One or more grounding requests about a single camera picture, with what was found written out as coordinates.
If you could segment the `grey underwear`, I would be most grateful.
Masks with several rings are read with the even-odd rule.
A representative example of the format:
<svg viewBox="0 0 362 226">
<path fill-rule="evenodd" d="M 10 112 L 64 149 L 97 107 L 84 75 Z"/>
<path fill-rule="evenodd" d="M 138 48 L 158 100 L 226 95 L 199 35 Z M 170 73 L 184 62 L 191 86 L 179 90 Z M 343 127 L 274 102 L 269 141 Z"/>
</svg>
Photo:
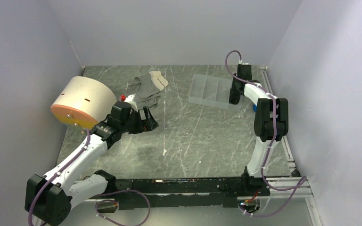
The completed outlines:
<svg viewBox="0 0 362 226">
<path fill-rule="evenodd" d="M 131 80 L 125 95 L 134 95 L 134 101 L 139 109 L 152 107 L 158 103 L 160 92 L 168 84 L 169 82 L 161 74 L 161 71 L 150 71 Z"/>
</svg>

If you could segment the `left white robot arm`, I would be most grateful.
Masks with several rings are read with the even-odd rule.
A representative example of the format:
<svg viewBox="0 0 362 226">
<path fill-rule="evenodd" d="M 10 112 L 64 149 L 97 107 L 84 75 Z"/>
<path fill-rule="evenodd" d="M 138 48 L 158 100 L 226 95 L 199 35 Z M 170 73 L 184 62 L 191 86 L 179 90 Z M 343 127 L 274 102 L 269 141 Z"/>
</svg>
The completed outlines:
<svg viewBox="0 0 362 226">
<path fill-rule="evenodd" d="M 28 225 L 33 225 L 33 217 L 37 217 L 43 221 L 42 225 L 58 226 L 75 206 L 95 195 L 109 198 L 134 192 L 129 188 L 118 190 L 116 177 L 103 170 L 79 183 L 76 179 L 124 133 L 139 134 L 159 126 L 148 107 L 143 107 L 143 112 L 145 119 L 131 100 L 117 101 L 103 121 L 92 129 L 85 129 L 86 138 L 59 165 L 43 176 L 32 175 L 27 181 L 25 196 Z"/>
</svg>

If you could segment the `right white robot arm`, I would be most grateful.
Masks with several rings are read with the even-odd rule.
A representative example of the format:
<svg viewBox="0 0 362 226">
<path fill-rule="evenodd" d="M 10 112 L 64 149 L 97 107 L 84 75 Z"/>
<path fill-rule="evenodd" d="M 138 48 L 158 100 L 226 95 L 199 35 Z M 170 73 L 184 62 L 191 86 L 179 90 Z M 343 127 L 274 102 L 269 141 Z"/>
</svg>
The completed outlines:
<svg viewBox="0 0 362 226">
<path fill-rule="evenodd" d="M 261 178 L 266 174 L 267 161 L 273 149 L 288 133 L 288 100 L 270 94 L 259 81 L 253 80 L 249 63 L 240 62 L 232 76 L 229 103 L 236 105 L 244 96 L 256 106 L 256 143 L 247 171 L 249 176 Z"/>
</svg>

